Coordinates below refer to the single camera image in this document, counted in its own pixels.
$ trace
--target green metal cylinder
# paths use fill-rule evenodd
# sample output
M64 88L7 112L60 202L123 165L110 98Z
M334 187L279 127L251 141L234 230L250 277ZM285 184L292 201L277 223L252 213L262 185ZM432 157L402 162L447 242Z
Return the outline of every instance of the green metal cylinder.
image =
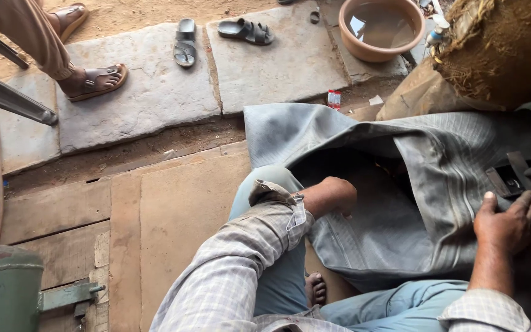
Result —
M0 246L0 332L38 330L38 292L44 266L33 252Z

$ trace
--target brown sandal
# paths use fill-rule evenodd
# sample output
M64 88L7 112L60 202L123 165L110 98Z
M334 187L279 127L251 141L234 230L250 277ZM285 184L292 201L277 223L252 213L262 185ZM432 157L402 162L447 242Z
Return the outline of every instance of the brown sandal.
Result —
M74 11L79 10L79 7L83 7L84 8L83 15L81 15L73 23L67 24L67 15L72 13L72 12L74 12ZM67 41L67 39L69 39L69 36L73 33L73 31L75 31L75 29L77 29L85 21L85 19L89 15L89 10L87 9L87 7L84 4L82 4L80 2L76 2L76 3L72 4L72 5L70 5L69 7L61 9L58 12L53 12L52 14L54 14L54 15L56 15L58 17L58 22L60 23L60 26L61 26L60 27L61 35L59 36L59 38L60 38L61 42L63 42L63 44L64 44L65 41Z
M70 102L78 102L84 99L99 96L100 94L108 93L108 92L114 91L115 89L118 89L124 84L124 82L126 81L126 76L128 76L128 68L126 67L126 65L123 63L121 63L120 65L122 66L120 68L120 72L118 71L118 66L116 65L111 65L110 67L106 67L106 68L85 69L85 76L87 78L83 84L85 86L84 88L85 93L82 93L75 97L68 97L68 96L65 96L65 97L67 97L67 99ZM116 73L122 74L122 77L120 78L118 83L116 83L116 85L106 90L96 91L96 78L98 76L112 75Z

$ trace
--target leather sandal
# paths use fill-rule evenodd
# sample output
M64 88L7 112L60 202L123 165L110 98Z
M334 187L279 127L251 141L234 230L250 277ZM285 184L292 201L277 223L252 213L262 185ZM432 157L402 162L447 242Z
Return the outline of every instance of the leather sandal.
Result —
M85 69L86 79L85 79L85 82L83 83L84 93L78 96L75 96L75 97L68 97L66 95L65 97L67 97L67 99L70 102L78 102L84 99L99 96L100 94L105 94L108 92L112 92L115 89L118 89L124 84L124 82L126 81L126 77L128 76L128 68L126 67L126 65L121 63L121 66L122 67L120 68L120 71L118 71L118 66L116 65L111 65L110 67L106 67L106 68ZM122 77L113 87L110 87L109 89L105 89L105 90L96 91L96 79L98 76L114 75L116 73L121 73Z
M173 57L182 67L192 67L196 63L196 23L191 18L184 18L179 22L175 33L177 40L173 44Z
M81 15L78 19L76 19L72 23L70 24L67 23L67 15L74 11L79 10L80 7L83 7L83 15ZM59 36L59 39L64 44L65 41L69 39L69 36L73 33L73 31L75 31L75 29L77 29L85 21L85 19L89 15L89 10L84 4L80 2L76 2L70 5L69 7L63 8L57 12L53 12L52 14L58 17L58 22L60 23L60 26L61 26L60 27L61 35Z
M240 18L237 22L223 21L218 24L218 34L224 38L236 38L255 45L269 45L274 31L265 24L255 24Z

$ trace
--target beige trousers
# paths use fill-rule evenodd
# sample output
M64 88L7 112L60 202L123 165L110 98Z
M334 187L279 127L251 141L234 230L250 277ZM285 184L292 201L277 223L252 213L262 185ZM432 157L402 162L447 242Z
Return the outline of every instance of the beige trousers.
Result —
M6 35L54 80L68 78L75 66L41 6L42 0L0 0L0 33Z

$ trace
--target brown plastic tub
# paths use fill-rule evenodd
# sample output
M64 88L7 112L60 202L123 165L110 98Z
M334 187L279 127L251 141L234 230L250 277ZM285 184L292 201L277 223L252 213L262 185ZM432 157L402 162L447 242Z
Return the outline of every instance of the brown plastic tub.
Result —
M361 4L381 2L384 5L394 5L400 7L413 21L415 27L415 38L409 44L395 49L381 49L359 41L352 35L345 23L345 19L351 10ZM343 45L348 51L358 59L368 62L385 62L391 60L401 53L407 52L415 47L423 38L425 32L425 18L421 10L411 0L347 0L339 10L339 28Z

